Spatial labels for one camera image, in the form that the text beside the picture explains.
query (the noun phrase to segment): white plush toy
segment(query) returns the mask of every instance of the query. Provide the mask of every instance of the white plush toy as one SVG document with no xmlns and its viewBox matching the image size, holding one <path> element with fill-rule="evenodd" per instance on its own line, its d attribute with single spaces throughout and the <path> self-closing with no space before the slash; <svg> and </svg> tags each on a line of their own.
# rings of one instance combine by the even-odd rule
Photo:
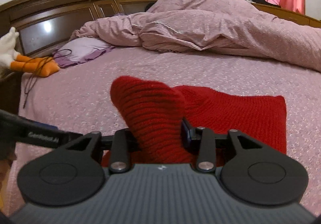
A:
<svg viewBox="0 0 321 224">
<path fill-rule="evenodd" d="M 0 38 L 0 67 L 13 71 L 33 73 L 47 77 L 59 71 L 59 66 L 52 57 L 30 58 L 18 53 L 14 47 L 19 33 L 14 27 Z"/>
</svg>

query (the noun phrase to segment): mattress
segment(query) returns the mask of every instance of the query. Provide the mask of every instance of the mattress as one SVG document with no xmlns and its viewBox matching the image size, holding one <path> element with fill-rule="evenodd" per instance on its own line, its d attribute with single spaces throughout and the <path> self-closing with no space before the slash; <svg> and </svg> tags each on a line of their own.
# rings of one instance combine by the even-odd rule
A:
<svg viewBox="0 0 321 224">
<path fill-rule="evenodd" d="M 287 104 L 287 153 L 309 173 L 301 200 L 321 214 L 321 74 L 286 63 L 217 55 L 209 52 L 157 53 L 143 48 L 116 48 L 99 58 L 37 81 L 25 109 L 22 80 L 20 115 L 60 129 L 111 135 L 126 127 L 110 100 L 110 85 L 120 75 L 159 80 L 169 86 L 206 86 L 233 95 L 282 95 Z M 4 208 L 11 214 L 23 204 L 16 176 L 27 161 L 48 149 L 17 144 Z"/>
</svg>

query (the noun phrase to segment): black round joint cover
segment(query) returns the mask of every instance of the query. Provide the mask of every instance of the black round joint cover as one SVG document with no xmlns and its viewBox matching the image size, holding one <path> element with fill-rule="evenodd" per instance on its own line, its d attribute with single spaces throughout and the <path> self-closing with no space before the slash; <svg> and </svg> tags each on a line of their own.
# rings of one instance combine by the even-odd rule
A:
<svg viewBox="0 0 321 224">
<path fill-rule="evenodd" d="M 240 152 L 222 168 L 220 179 L 235 197 L 262 206 L 299 202 L 309 180 L 300 163 L 268 148 Z"/>
<path fill-rule="evenodd" d="M 103 185 L 101 166 L 80 151 L 60 150 L 26 164 L 18 187 L 26 201 L 44 206 L 67 206 L 94 195 Z"/>
</svg>

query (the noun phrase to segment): black device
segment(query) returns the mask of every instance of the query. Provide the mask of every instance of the black device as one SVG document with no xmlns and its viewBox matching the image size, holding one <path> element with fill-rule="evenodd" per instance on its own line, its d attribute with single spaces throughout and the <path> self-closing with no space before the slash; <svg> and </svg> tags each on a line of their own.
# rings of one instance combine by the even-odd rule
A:
<svg viewBox="0 0 321 224">
<path fill-rule="evenodd" d="M 0 223 L 320 223 L 299 204 L 308 174 L 297 161 L 236 129 L 215 134 L 183 119 L 181 137 L 196 165 L 132 166 L 139 145 L 128 129 L 82 135 L 0 111 L 0 143 L 55 148 L 20 170 L 26 204 Z M 216 148 L 224 150 L 222 167 Z M 106 168 L 103 150 L 111 152 Z"/>
</svg>

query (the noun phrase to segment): headboard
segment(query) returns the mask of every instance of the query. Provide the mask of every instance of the headboard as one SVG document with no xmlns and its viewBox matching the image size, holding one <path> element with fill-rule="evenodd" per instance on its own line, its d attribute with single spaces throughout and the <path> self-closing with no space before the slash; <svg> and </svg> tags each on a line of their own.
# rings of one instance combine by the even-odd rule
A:
<svg viewBox="0 0 321 224">
<path fill-rule="evenodd" d="M 157 0 L 13 0 L 0 6 L 0 36 L 14 26 L 20 32 L 16 50 L 44 56 L 85 22 L 142 12 L 153 1 Z"/>
</svg>

